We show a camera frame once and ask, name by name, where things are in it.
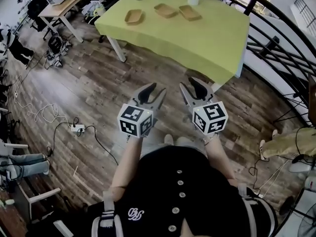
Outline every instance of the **table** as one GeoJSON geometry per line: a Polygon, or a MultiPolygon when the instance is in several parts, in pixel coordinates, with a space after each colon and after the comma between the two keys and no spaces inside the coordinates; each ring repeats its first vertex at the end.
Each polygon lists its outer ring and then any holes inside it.
{"type": "Polygon", "coordinates": [[[200,0],[193,8],[202,16],[187,21],[180,14],[165,19],[154,6],[165,3],[175,9],[187,0],[119,0],[96,22],[99,33],[106,35],[121,61],[126,58],[118,40],[151,51],[197,70],[212,79],[216,91],[232,76],[240,76],[249,29],[249,17],[218,0],[200,0]],[[126,25],[130,9],[142,9],[144,21],[126,25]]]}
{"type": "Polygon", "coordinates": [[[65,0],[61,4],[58,5],[51,5],[49,4],[46,8],[39,14],[39,17],[49,26],[53,32],[57,33],[57,30],[48,22],[45,17],[52,17],[52,18],[60,18],[63,23],[68,27],[71,33],[82,43],[83,39],[81,36],[75,31],[69,21],[66,19],[65,14],[74,7],[80,0],[65,0]]]}

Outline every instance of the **power strip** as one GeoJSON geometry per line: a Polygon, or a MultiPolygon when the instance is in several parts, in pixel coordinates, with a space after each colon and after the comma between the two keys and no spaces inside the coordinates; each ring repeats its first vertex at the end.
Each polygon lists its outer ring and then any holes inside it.
{"type": "Polygon", "coordinates": [[[85,126],[84,124],[72,124],[71,132],[84,132],[85,126]]]}

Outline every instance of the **white cable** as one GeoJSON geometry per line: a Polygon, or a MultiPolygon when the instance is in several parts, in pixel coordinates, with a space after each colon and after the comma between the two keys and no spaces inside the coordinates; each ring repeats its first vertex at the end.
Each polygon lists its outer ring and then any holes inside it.
{"type": "Polygon", "coordinates": [[[67,117],[66,117],[66,116],[59,116],[59,108],[58,108],[58,105],[56,105],[56,104],[47,104],[47,105],[45,105],[43,108],[41,108],[37,113],[34,113],[34,112],[33,112],[34,105],[33,105],[32,103],[29,103],[29,104],[23,106],[23,105],[21,105],[21,104],[17,101],[17,93],[18,93],[18,90],[20,89],[22,82],[25,80],[25,78],[28,76],[28,74],[30,73],[31,70],[32,70],[32,69],[30,69],[30,70],[28,71],[28,73],[27,73],[26,76],[23,78],[23,80],[21,80],[21,78],[22,78],[21,76],[18,77],[17,82],[18,82],[19,84],[16,86],[15,91],[14,91],[14,95],[13,95],[14,103],[15,103],[15,104],[19,104],[19,106],[22,107],[22,108],[26,108],[26,107],[28,107],[28,106],[31,106],[31,110],[27,112],[27,115],[28,115],[28,116],[30,116],[30,115],[32,115],[32,114],[35,115],[35,116],[34,116],[34,121],[35,121],[35,122],[37,122],[37,121],[39,120],[39,114],[41,113],[42,118],[43,118],[46,122],[48,122],[48,123],[53,123],[53,122],[54,122],[56,119],[58,119],[58,118],[64,118],[64,119],[66,119],[67,125],[69,126],[69,128],[71,128],[71,126],[69,125],[69,121],[68,121],[67,117]],[[44,111],[45,111],[45,109],[46,109],[47,107],[52,107],[52,108],[53,108],[53,115],[54,115],[54,119],[53,119],[53,120],[47,120],[47,119],[44,117],[44,111]]]}
{"type": "Polygon", "coordinates": [[[288,159],[285,163],[283,163],[283,164],[272,174],[272,176],[259,188],[259,190],[261,191],[261,188],[262,188],[263,186],[265,186],[265,185],[271,180],[271,178],[279,171],[279,173],[277,174],[276,178],[273,180],[273,182],[270,184],[270,186],[268,187],[268,189],[267,189],[267,191],[265,192],[265,194],[262,196],[263,198],[264,198],[264,196],[268,193],[268,191],[269,191],[269,189],[271,188],[271,186],[272,186],[272,185],[275,183],[275,181],[277,180],[278,176],[279,176],[280,173],[281,173],[282,168],[287,164],[287,162],[288,162],[289,160],[292,160],[292,158],[295,157],[296,155],[297,155],[297,153],[293,154],[293,155],[291,156],[291,158],[288,159]]]}

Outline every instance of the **green tablecloth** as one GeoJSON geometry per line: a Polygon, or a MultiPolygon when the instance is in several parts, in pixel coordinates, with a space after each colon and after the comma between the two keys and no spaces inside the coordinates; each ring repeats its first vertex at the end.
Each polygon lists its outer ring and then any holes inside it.
{"type": "Polygon", "coordinates": [[[193,8],[202,16],[187,21],[181,14],[165,19],[154,6],[165,3],[178,9],[187,0],[120,0],[104,13],[95,26],[102,35],[125,40],[170,57],[224,84],[242,66],[249,17],[218,0],[199,0],[193,8]],[[129,26],[124,19],[131,9],[142,9],[144,21],[129,26]]]}

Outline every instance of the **black shirt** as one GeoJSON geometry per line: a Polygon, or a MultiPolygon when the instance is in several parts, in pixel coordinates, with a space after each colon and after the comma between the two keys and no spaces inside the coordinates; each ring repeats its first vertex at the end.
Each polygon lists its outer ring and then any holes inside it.
{"type": "Polygon", "coordinates": [[[144,156],[115,207],[124,237],[178,237],[184,218],[195,236],[250,236],[238,189],[192,148],[144,156]]]}

